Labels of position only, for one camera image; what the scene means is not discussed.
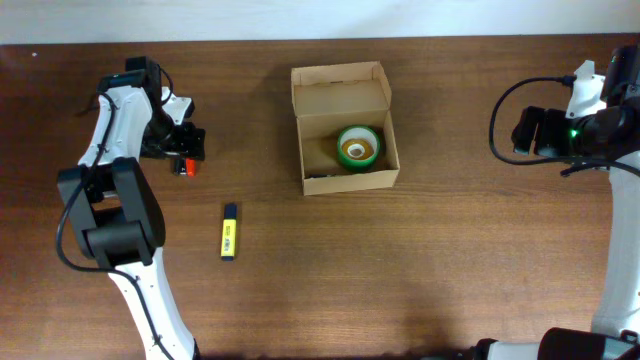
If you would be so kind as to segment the green tape roll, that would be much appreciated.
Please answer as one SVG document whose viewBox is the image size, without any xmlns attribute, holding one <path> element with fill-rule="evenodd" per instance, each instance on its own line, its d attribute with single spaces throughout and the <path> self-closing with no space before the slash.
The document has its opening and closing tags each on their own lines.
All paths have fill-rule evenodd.
<svg viewBox="0 0 640 360">
<path fill-rule="evenodd" d="M 366 172 L 373 167 L 380 149 L 379 137 L 371 128 L 351 126 L 338 137 L 338 162 L 351 172 Z"/>
</svg>

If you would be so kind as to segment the orange and grey battery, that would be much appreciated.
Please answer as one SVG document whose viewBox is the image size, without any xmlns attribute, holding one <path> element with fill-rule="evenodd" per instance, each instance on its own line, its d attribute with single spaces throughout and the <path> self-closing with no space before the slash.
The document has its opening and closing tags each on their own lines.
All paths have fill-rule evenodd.
<svg viewBox="0 0 640 360">
<path fill-rule="evenodd" d="M 174 160 L 173 173 L 179 176 L 195 177 L 197 162 L 191 158 L 178 158 Z"/>
</svg>

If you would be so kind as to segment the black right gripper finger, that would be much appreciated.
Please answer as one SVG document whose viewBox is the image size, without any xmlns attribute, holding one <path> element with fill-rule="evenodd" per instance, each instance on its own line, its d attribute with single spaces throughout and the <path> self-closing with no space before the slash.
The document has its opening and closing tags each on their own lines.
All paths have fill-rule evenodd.
<svg viewBox="0 0 640 360">
<path fill-rule="evenodd" d="M 564 111 L 546 109 L 538 123 L 534 153 L 543 157 L 569 155 L 570 121 Z"/>
<path fill-rule="evenodd" d="M 543 118 L 543 108 L 529 106 L 522 111 L 520 120 L 511 135 L 514 153 L 529 153 L 531 144 L 536 135 L 538 124 Z"/>
</svg>

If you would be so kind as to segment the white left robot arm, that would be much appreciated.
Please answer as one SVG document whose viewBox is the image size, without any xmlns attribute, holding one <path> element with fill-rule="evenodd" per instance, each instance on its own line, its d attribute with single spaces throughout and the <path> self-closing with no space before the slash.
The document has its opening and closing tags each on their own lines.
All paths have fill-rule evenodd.
<svg viewBox="0 0 640 360">
<path fill-rule="evenodd" d="M 400 170 L 392 91 L 382 65 L 359 62 L 291 72 L 302 190 L 320 195 L 389 188 Z M 164 269 L 162 210 L 140 160 L 173 161 L 193 176 L 205 157 L 191 98 L 147 56 L 126 61 L 97 86 L 99 117 L 91 142 L 57 187 L 59 225 L 71 228 L 90 271 L 122 293 L 150 359 L 196 359 L 200 352 L 174 301 Z"/>
</svg>

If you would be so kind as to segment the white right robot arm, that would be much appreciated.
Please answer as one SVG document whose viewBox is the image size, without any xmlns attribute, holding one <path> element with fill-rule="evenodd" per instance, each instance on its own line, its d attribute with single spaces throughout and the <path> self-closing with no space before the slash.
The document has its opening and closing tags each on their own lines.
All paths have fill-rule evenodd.
<svg viewBox="0 0 640 360">
<path fill-rule="evenodd" d="M 604 292 L 587 331 L 554 327 L 532 343 L 486 338 L 468 359 L 639 359 L 639 48 L 615 49 L 603 75 L 587 60 L 557 81 L 571 90 L 567 108 L 525 108 L 513 150 L 535 154 L 524 166 L 566 164 L 564 177 L 607 172 L 613 212 Z"/>
</svg>

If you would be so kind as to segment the yellow highlighter pen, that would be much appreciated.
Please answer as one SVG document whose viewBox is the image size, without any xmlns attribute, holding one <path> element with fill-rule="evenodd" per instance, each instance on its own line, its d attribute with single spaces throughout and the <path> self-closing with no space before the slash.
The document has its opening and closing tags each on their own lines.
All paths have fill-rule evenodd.
<svg viewBox="0 0 640 360">
<path fill-rule="evenodd" d="M 237 205 L 224 206 L 220 257 L 223 261 L 233 261 L 236 257 Z"/>
</svg>

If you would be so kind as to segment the yellow tape roll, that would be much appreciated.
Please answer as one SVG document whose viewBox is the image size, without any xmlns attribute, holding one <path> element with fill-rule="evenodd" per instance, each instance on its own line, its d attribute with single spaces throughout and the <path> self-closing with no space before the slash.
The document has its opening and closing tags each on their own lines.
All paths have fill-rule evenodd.
<svg viewBox="0 0 640 360">
<path fill-rule="evenodd" d="M 341 145 L 342 153 L 351 160 L 364 161 L 375 154 L 374 147 L 366 139 L 349 139 Z"/>
</svg>

